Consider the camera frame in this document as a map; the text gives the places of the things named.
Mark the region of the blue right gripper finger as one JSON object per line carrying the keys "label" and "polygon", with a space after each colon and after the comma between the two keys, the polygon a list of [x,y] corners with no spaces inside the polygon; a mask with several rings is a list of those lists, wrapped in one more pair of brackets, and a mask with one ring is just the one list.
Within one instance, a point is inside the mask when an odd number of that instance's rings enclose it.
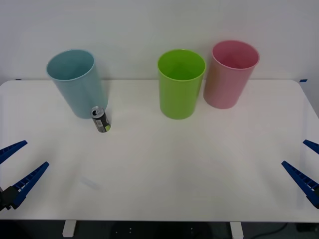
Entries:
{"label": "blue right gripper finger", "polygon": [[309,147],[311,150],[313,150],[315,153],[319,154],[319,144],[314,143],[309,140],[304,140],[303,144]]}
{"label": "blue right gripper finger", "polygon": [[281,165],[300,187],[303,193],[306,195],[306,198],[311,202],[315,208],[319,208],[319,184],[297,170],[291,164],[286,161],[283,161]]}

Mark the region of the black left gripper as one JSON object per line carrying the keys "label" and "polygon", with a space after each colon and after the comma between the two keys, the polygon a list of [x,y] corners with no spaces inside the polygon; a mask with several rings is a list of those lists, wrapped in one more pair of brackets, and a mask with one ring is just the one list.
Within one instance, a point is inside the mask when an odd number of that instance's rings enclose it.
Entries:
{"label": "black left gripper", "polygon": [[[1,149],[0,164],[5,162],[8,158],[10,158],[14,153],[16,153],[25,145],[27,145],[27,141],[23,140]],[[0,193],[0,210],[9,210],[10,208],[17,209],[26,199],[27,194],[38,182],[38,180],[44,174],[48,166],[49,163],[44,162],[42,165],[40,165],[30,174],[25,176],[23,179],[2,191]]]}

